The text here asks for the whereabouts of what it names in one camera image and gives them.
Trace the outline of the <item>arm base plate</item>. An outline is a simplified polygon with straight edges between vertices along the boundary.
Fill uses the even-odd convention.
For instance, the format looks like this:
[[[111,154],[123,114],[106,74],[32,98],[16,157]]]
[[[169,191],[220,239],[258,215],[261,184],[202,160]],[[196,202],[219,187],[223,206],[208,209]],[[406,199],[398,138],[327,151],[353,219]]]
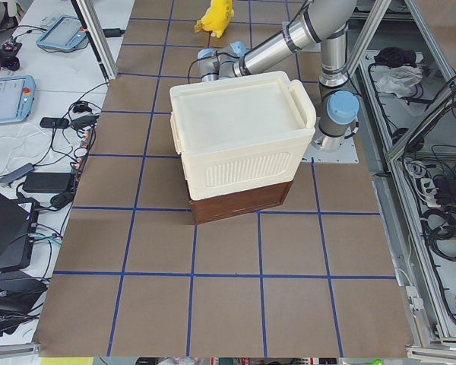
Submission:
[[[302,163],[358,164],[354,137],[350,137],[351,124],[340,137],[329,137],[319,128],[321,117],[316,118],[315,134],[302,156]]]

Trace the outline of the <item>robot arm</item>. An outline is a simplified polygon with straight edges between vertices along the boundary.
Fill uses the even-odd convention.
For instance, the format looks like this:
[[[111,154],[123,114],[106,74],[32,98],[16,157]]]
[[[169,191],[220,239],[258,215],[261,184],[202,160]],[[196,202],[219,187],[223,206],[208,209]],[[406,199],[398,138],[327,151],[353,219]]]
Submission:
[[[316,111],[302,83],[269,69],[311,44],[321,45],[321,82],[346,82],[346,22],[354,1],[314,1],[294,20],[252,49],[236,41],[198,54],[201,89],[214,102],[195,108],[186,141],[193,151],[235,148],[302,153],[317,130]]]

